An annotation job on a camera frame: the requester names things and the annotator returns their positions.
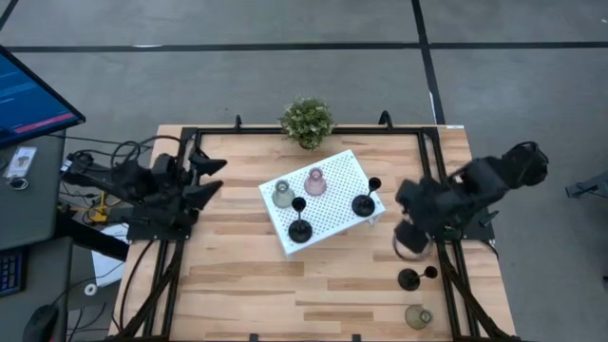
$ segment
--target desk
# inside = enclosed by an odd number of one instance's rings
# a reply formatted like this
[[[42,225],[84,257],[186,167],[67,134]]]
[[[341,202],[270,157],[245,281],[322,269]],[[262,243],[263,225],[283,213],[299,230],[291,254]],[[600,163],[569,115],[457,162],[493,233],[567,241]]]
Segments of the desk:
[[[72,241],[62,237],[28,247],[28,284],[26,290],[0,298],[0,332],[3,341],[21,341],[23,329],[31,314],[50,304],[69,286]],[[59,319],[53,341],[65,341],[67,329],[67,295],[57,301]]]
[[[163,125],[159,134],[179,137],[181,129]],[[438,131],[448,173],[470,161],[462,128],[441,126]],[[401,290],[396,281],[404,268],[422,273],[428,265],[439,267],[436,254],[424,261],[402,261],[390,243],[401,217],[394,194],[403,179],[418,181],[423,175],[415,136],[332,135],[318,151],[309,152],[280,135],[204,135],[201,147],[210,158],[228,164],[202,181],[223,180],[224,186],[200,214],[185,244],[172,340],[243,341],[249,333],[283,341],[351,340],[353,334],[361,334],[364,341],[451,340],[441,276],[423,279],[416,292]],[[382,180],[378,195],[387,212],[373,227],[353,227],[286,260],[257,186],[346,149],[353,151],[368,177]],[[152,159],[176,152],[174,142],[157,141]],[[123,279],[144,245],[131,246]],[[150,248],[134,276],[127,318],[150,291],[158,245]],[[465,241],[463,247],[472,292],[499,327],[515,333],[496,257],[480,242]],[[456,296],[462,331],[467,333],[462,299]],[[160,332],[163,297],[159,303],[155,333]],[[433,312],[429,327],[415,331],[405,323],[404,312],[411,304]]]
[[[14,191],[0,184],[0,251],[44,241],[55,235],[55,205],[59,196],[64,141],[57,137],[40,137],[2,149],[0,156],[10,162],[18,146],[38,150],[28,171],[28,189]]]

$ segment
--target small vase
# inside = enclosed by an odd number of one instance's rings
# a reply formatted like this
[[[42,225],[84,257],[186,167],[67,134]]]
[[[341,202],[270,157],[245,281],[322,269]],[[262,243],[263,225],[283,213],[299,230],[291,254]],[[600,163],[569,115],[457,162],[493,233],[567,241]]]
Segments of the small vase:
[[[420,305],[410,305],[406,310],[406,322],[415,330],[424,329],[433,319],[433,314]]]
[[[326,189],[327,183],[323,179],[323,172],[318,167],[312,168],[308,178],[304,181],[304,190],[311,196],[320,196]]]
[[[279,208],[287,208],[292,205],[292,200],[295,198],[294,190],[289,187],[286,180],[279,180],[275,184],[273,193],[273,203]]]

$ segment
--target computer mouse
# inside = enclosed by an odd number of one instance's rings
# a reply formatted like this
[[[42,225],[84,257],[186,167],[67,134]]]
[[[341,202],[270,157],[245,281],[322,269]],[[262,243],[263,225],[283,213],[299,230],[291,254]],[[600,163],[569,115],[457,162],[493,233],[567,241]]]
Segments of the computer mouse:
[[[23,342],[48,342],[55,330],[59,309],[54,305],[43,305],[29,318],[23,330]]]

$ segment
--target keyboard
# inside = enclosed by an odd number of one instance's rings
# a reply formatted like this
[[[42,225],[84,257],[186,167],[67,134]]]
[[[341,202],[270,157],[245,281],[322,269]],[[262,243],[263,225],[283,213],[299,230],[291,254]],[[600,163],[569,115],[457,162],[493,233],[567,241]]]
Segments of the keyboard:
[[[24,248],[0,251],[0,297],[26,288],[26,256]]]

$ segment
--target sticker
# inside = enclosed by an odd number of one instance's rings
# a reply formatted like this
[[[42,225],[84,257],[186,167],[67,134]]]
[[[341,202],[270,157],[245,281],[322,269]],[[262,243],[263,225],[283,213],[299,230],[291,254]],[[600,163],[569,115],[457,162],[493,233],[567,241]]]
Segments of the sticker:
[[[68,168],[71,165],[72,165],[72,161],[65,160],[64,163],[61,165],[61,169],[59,171],[61,171],[62,174],[65,174],[65,172],[68,170]]]
[[[36,154],[36,147],[19,147],[12,155],[10,165],[7,168],[4,176],[6,178],[23,178],[28,173],[29,167],[34,160]]]

